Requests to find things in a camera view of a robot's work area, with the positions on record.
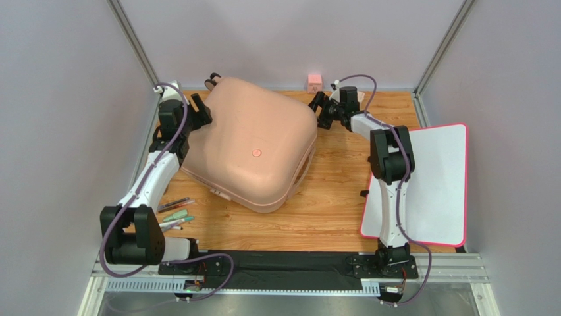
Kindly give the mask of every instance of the gray floor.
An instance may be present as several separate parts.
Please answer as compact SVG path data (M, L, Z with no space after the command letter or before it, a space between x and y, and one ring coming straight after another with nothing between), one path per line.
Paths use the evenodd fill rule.
M406 297L418 288L408 284ZM173 299L172 294L106 293L100 316L122 315L109 310L107 300L115 309L132 310ZM397 309L381 306L377 298L341 296L271 296L215 295L208 300L185 303L173 302L135 315L228 315L228 316L478 316L469 284L428 284L411 305Z

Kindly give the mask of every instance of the suitcase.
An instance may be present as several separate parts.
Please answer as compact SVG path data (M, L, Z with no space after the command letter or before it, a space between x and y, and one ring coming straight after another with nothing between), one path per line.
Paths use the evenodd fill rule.
M212 123L191 132L181 170L222 198L259 213L275 211L311 164L315 113L290 97L213 75L205 83Z

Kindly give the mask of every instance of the white vent strip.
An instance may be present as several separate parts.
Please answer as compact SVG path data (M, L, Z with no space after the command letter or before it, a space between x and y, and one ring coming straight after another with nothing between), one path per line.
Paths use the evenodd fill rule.
M107 283L108 292L152 292L152 293L187 293L194 292L183 290L185 280L182 279L146 279L128 278L120 280L112 278ZM253 294L253 295L303 295L303 296L380 296L378 282L362 282L362 290L247 290L247 289L222 289L223 294ZM212 288L203 288L196 292L200 294L212 291Z

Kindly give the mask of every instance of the suitcase handle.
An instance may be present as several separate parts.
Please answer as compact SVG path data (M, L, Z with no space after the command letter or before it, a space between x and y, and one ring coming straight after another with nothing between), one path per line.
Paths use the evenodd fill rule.
M295 184L293 184L292 187L290 188L290 190L288 191L288 195L286 196L287 199L290 199L296 193L296 189L298 189L298 186L300 185L300 183L302 183L302 180L306 177L307 170L309 169L309 166L311 165L311 158L313 157L313 153L315 153L315 147L312 148L309 155L307 156L307 164L304 167L304 172L300 176L300 179L298 179L298 181Z

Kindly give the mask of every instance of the wooden table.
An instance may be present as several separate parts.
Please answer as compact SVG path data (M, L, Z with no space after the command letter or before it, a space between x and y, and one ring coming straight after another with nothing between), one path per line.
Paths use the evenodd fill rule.
M196 93L203 100L209 94ZM282 94L305 104L313 99L313 95L301 91ZM369 97L367 93L362 107ZM419 128L408 92L377 92L369 111L387 123ZM298 192L269 214L228 202L180 171L171 180L161 204L186 196L196 199L188 206L189 215L195 219L184 223L183 230L165 234L197 238L199 249L207 250L375 251L377 241L359 233L365 202L360 191L367 189L370 177L369 150L368 141L339 122L333 122L330 130L318 129L315 155ZM158 220L171 213L158 215ZM452 247L431 249L455 252ZM412 245L412 251L423 249Z

